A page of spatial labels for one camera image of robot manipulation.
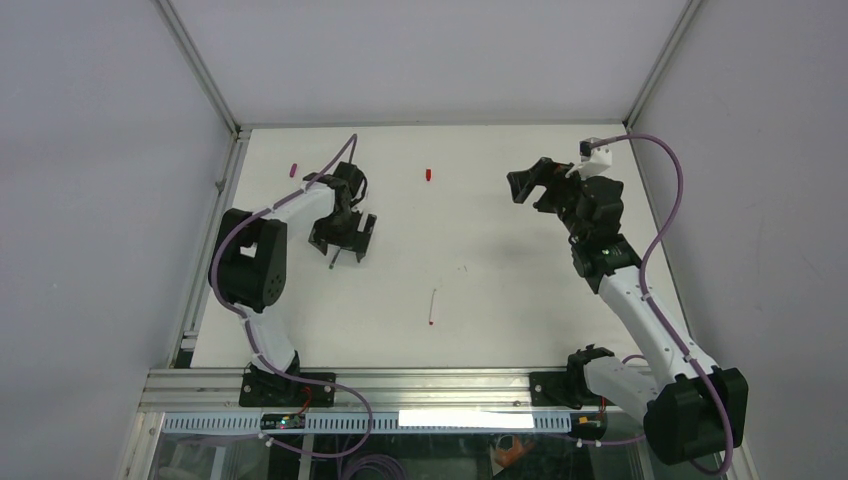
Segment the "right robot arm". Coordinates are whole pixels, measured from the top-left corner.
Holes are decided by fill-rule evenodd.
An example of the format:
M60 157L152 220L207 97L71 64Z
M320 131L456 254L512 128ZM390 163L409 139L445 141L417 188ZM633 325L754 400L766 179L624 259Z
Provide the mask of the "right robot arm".
M667 465L740 447L747 380L737 368L720 367L672 323L642 257L620 231L623 183L547 157L506 179L516 204L543 188L534 209L565 226L578 276L622 322L652 373L641 375L611 350L588 345L570 354L563 369L530 374L533 405L580 409L610 402L641 424Z

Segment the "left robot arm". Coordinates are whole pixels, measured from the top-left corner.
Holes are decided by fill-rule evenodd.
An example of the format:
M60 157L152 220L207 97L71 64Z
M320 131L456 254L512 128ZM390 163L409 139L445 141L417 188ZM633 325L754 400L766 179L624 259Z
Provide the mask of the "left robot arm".
M277 406L294 403L304 386L332 392L332 377L310 378L285 330L277 302L287 282L288 246L306 233L321 254L336 247L362 261L376 226L359 205L368 191L365 173L352 163L329 175L307 175L298 190L256 212L232 208L222 220L208 280L219 303L234 313L251 350L248 375Z

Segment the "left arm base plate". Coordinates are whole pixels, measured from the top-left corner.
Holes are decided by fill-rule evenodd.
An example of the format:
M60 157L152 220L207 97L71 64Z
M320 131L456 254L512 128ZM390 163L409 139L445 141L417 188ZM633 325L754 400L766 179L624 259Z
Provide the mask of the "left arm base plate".
M289 380L277 374L248 367L241 377L238 405L243 408L328 408L335 404L336 381L332 372L299 372L310 380Z

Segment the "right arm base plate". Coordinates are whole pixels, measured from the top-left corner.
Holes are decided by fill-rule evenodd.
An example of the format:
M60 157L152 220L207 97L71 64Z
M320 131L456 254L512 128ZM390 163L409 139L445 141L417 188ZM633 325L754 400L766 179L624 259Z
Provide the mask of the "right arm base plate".
M528 380L534 407L581 409L596 401L596 395L588 390L585 379L574 371L534 371L528 375Z

